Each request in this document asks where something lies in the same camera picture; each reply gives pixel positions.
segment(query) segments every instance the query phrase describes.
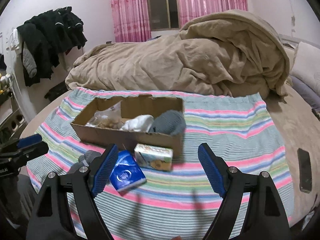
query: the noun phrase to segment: black phone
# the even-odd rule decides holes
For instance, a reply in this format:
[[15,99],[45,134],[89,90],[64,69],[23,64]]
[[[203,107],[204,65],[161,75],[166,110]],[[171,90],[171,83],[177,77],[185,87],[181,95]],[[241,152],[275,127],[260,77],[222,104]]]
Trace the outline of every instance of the black phone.
[[299,148],[298,161],[300,171],[300,191],[310,193],[312,191],[312,172],[309,153]]

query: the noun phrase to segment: striped blanket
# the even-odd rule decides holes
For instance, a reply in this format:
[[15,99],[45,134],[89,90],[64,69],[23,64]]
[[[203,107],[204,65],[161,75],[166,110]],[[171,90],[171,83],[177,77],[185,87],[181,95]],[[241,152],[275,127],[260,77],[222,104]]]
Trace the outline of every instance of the striped blanket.
[[[48,143],[48,154],[28,162],[32,184],[39,191],[50,171],[65,174],[87,150],[103,148],[84,144],[70,122],[95,97],[132,96],[141,91],[91,91],[77,88],[38,128]],[[283,201],[288,219],[293,212],[293,186],[282,138],[259,94],[230,98],[183,92],[148,91],[155,97],[179,97],[184,101],[187,128],[184,150],[171,172],[143,169],[148,182],[120,196],[112,185],[95,198],[106,225],[116,240],[202,239],[222,199],[214,193],[199,163],[197,148],[208,143],[229,166],[242,172],[268,171]],[[76,231],[84,236],[72,194],[68,195]],[[242,199],[232,237],[239,234],[249,194]]]

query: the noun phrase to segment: food packet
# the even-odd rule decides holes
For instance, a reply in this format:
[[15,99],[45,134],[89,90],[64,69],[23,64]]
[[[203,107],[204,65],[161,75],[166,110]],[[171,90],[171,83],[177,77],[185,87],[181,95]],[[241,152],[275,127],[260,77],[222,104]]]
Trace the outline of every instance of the food packet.
[[124,123],[121,121],[121,101],[104,111],[96,111],[86,126],[120,129]]

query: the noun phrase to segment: pillow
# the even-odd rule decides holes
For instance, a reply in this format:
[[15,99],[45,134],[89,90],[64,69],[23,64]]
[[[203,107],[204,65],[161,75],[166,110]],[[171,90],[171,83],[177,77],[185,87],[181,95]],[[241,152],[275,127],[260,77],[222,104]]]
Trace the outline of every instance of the pillow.
[[317,113],[320,112],[320,97],[300,79],[292,78],[293,89],[314,109]]
[[320,96],[320,49],[300,42],[290,75],[299,78]]

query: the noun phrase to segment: gray sleeve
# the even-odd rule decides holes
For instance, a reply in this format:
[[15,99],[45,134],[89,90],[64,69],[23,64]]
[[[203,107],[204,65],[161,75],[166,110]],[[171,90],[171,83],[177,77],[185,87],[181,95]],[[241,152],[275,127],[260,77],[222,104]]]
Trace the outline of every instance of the gray sleeve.
[[28,50],[27,44],[23,43],[23,58],[22,58],[22,64],[26,68],[29,77],[33,78],[37,74],[37,65],[36,62],[31,54],[31,52]]

